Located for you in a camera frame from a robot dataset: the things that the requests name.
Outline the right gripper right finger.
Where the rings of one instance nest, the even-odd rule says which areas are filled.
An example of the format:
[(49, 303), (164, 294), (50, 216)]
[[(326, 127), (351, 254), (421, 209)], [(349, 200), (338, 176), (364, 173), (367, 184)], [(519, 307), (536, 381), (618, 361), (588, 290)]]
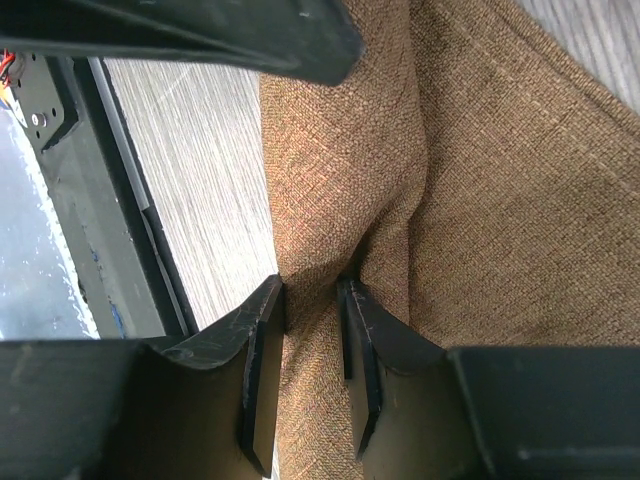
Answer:
[(337, 286), (354, 454), (369, 479), (635, 479), (635, 347), (443, 349)]

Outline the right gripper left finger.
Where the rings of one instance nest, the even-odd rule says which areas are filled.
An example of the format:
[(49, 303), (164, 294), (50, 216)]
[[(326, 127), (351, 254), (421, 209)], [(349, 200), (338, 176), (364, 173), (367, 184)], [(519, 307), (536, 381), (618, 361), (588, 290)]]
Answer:
[(284, 285), (187, 338), (5, 341), (5, 479), (271, 474)]

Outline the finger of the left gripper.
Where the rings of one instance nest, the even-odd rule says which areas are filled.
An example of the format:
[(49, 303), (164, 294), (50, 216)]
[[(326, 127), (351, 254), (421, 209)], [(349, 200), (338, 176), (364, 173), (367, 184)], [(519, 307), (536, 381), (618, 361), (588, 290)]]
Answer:
[(1, 44), (224, 64), (327, 86), (341, 84), (364, 53), (340, 1), (4, 1)]

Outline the brown cloth napkin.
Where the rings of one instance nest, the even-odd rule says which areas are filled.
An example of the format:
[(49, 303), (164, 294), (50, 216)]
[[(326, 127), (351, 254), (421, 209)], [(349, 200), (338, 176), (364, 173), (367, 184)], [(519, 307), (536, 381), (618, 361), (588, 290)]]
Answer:
[(284, 479), (359, 479), (336, 279), (442, 346), (639, 340), (639, 5), (352, 1), (328, 88), (262, 76)]

